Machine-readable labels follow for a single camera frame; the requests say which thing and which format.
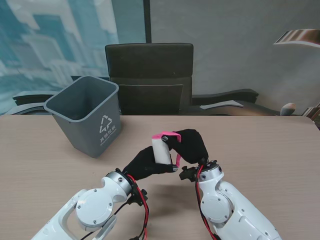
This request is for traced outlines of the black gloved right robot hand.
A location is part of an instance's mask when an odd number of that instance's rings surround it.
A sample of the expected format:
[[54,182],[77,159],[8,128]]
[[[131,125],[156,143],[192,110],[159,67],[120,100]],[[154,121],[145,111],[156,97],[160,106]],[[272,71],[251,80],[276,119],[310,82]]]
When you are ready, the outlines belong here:
[[209,159],[200,133],[195,129],[184,129],[175,132],[181,136],[181,141],[175,135],[163,135],[162,141],[170,150],[175,150],[189,164],[204,163]]

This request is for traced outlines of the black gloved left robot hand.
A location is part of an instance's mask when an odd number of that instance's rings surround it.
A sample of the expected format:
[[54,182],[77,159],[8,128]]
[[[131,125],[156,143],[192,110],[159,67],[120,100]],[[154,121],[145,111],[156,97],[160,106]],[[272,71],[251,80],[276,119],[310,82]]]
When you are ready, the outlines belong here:
[[177,170],[177,165],[156,163],[153,147],[149,146],[141,150],[122,172],[138,181],[151,175],[174,173]]

